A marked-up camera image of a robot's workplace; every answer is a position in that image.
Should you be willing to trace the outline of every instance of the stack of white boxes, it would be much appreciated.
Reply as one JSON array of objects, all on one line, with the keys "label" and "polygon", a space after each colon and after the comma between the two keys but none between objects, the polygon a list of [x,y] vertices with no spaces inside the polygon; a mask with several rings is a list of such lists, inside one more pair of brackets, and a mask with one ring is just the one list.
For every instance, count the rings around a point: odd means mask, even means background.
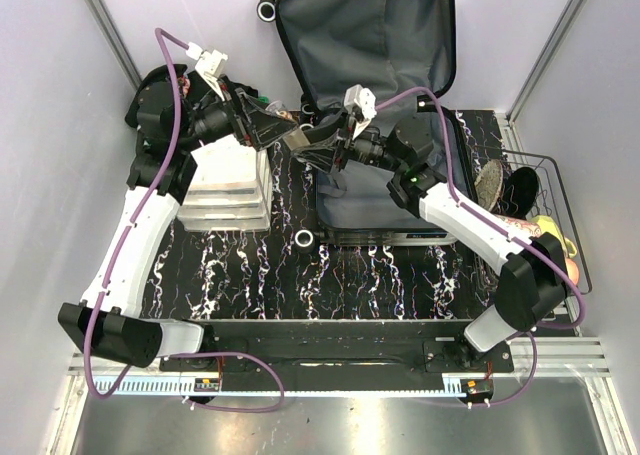
[{"label": "stack of white boxes", "polygon": [[230,135],[193,157],[198,169],[178,211],[186,230],[269,230],[273,181],[266,150],[256,152]]}]

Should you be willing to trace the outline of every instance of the black and white marble surface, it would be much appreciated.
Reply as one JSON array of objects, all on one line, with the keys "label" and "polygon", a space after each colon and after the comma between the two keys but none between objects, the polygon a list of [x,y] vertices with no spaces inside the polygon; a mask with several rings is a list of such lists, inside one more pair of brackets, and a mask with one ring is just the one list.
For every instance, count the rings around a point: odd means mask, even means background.
[{"label": "black and white marble surface", "polygon": [[[456,112],[469,146],[500,156],[493,112]],[[488,159],[471,150],[477,173]],[[475,318],[492,293],[491,277],[462,244],[434,247],[292,250],[313,228],[312,172],[276,146],[271,156],[271,230],[165,234],[144,293],[141,317],[177,319]]]}]

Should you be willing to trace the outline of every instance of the yellow object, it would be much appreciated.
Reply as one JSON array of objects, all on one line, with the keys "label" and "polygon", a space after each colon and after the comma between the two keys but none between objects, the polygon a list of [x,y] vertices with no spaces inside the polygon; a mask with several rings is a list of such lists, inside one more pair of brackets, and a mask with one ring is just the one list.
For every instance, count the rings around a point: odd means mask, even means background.
[{"label": "yellow object", "polygon": [[556,222],[553,220],[553,218],[547,217],[545,215],[538,215],[537,217],[533,217],[531,221],[533,223],[537,223],[540,226],[542,233],[550,233],[558,240],[560,240],[565,257],[573,258],[578,254],[578,249],[576,248],[575,244],[567,237],[564,237],[562,233],[560,233],[560,228],[558,227],[558,225],[556,225]]}]

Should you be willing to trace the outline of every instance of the gray suitcase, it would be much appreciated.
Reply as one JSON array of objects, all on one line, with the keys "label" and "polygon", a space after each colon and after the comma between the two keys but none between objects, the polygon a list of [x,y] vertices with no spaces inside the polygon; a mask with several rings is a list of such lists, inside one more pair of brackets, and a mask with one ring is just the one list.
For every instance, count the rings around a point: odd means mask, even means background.
[{"label": "gray suitcase", "polygon": [[[258,16],[275,22],[302,86],[303,112],[315,124],[335,113],[353,85],[371,89],[379,103],[419,85],[442,96],[455,77],[454,0],[260,0]],[[464,134],[454,114],[445,110],[445,115],[454,182],[475,200]],[[433,139],[431,167],[446,175],[441,130],[427,97],[407,97],[378,113],[373,125],[386,136],[410,116],[419,118]],[[336,179],[322,168],[315,187],[324,241],[343,246],[455,241],[395,205],[386,188],[390,172],[349,162]]]}]

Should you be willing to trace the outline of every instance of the metal floor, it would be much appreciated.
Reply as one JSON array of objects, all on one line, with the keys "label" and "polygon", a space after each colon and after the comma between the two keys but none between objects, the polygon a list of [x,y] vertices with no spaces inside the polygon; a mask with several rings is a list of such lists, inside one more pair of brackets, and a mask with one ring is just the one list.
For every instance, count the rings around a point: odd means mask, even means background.
[{"label": "metal floor", "polygon": [[[515,380],[497,380],[496,386],[496,400],[517,388]],[[240,400],[241,406],[259,403]],[[276,413],[240,415],[192,412],[179,399],[90,398],[74,453],[589,455],[606,451],[581,382],[537,379],[520,400],[472,412],[425,406],[416,400],[293,399]]]}]

